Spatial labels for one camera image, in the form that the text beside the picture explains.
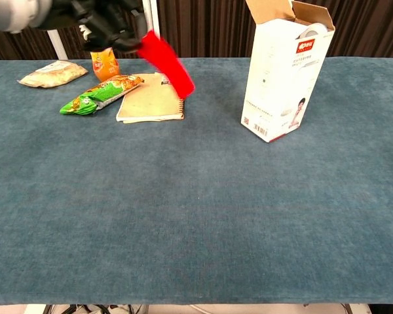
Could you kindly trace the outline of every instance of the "orange bottle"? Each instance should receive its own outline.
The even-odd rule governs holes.
[[[121,73],[112,48],[102,52],[91,52],[90,55],[92,56],[94,74],[101,82]]]

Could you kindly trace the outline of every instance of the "floor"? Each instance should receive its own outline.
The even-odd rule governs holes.
[[[371,314],[366,304],[350,304],[352,314]],[[56,306],[53,314],[61,314],[65,305]],[[26,305],[2,305],[0,314],[34,313]],[[341,304],[201,304],[201,305],[150,305],[149,314],[346,314]]]

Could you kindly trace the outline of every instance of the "red cloth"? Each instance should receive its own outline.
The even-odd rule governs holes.
[[[154,31],[143,37],[138,55],[166,75],[179,98],[185,99],[194,91],[195,85],[172,47]]]

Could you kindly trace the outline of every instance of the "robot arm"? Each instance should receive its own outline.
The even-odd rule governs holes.
[[[123,10],[134,17],[139,38],[147,33],[137,0],[0,0],[0,31],[18,33],[27,26],[57,29],[83,24],[91,30],[85,50],[110,46],[126,52],[140,48]]]

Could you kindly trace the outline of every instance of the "spiral notebook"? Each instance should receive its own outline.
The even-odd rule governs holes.
[[[136,74],[144,80],[128,92],[117,113],[117,121],[135,123],[144,121],[183,120],[183,99],[160,73]]]

